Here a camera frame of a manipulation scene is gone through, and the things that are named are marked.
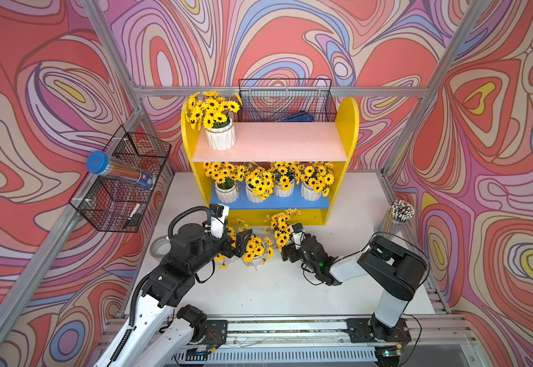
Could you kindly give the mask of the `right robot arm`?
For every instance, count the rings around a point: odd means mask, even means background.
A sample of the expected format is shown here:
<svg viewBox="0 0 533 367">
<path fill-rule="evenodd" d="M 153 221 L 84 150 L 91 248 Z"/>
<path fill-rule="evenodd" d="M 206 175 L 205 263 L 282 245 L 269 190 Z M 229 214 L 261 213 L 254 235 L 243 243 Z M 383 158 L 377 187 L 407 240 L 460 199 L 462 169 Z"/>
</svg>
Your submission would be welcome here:
<svg viewBox="0 0 533 367">
<path fill-rule="evenodd" d="M 362 326 L 348 322 L 354 343 L 408 343 L 411 337 L 401 327 L 402 315 L 430 273 L 426 257 L 410 251 L 376 232 L 362 250 L 338 258 L 330 256 L 313 235 L 295 232 L 282 248 L 283 261 L 302 263 L 318 285 L 340 286 L 349 280 L 369 277 L 383 288 L 378 305 Z"/>
</svg>

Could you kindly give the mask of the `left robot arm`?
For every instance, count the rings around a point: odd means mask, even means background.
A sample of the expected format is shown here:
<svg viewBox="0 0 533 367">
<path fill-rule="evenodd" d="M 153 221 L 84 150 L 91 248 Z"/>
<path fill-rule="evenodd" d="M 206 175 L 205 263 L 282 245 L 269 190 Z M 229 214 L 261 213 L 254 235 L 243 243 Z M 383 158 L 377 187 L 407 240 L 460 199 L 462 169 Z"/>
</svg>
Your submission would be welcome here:
<svg viewBox="0 0 533 367">
<path fill-rule="evenodd" d="M 242 257 L 251 229 L 236 234 L 223 226 L 218 236 L 199 224 L 182 226 L 170 237 L 170 251 L 135 287 L 127 322 L 96 366 L 164 366 L 191 341 L 204 338 L 207 315 L 182 298 L 198 282 L 197 272 L 218 255 Z"/>
</svg>

